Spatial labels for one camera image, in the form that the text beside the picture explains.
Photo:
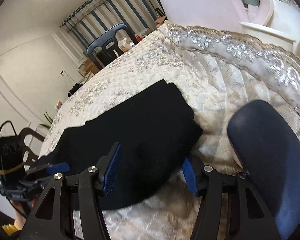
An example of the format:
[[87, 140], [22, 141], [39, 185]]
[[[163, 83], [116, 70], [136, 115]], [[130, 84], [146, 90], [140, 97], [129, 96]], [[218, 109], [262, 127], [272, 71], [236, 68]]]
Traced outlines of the yellow sleeve left forearm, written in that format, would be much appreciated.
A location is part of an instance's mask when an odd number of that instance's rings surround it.
[[22, 230], [22, 227], [19, 226], [16, 220], [14, 220], [13, 224], [6, 224], [2, 226], [2, 229], [8, 236], [12, 236], [14, 233]]

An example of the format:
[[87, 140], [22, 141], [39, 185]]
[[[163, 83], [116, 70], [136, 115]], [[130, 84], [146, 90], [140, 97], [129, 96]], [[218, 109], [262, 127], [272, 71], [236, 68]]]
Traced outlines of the person left hand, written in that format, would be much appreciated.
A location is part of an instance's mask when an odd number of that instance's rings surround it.
[[26, 207], [31, 207], [30, 209], [32, 210], [34, 208], [34, 206], [37, 204], [38, 202], [38, 197], [36, 196], [35, 198], [33, 198], [32, 202], [16, 202], [16, 201], [12, 201], [10, 200], [10, 204], [13, 206], [14, 210], [15, 210], [15, 223], [22, 229], [25, 222], [26, 222], [26, 217], [25, 217], [25, 211], [24, 211], [24, 207], [23, 204], [25, 204]]

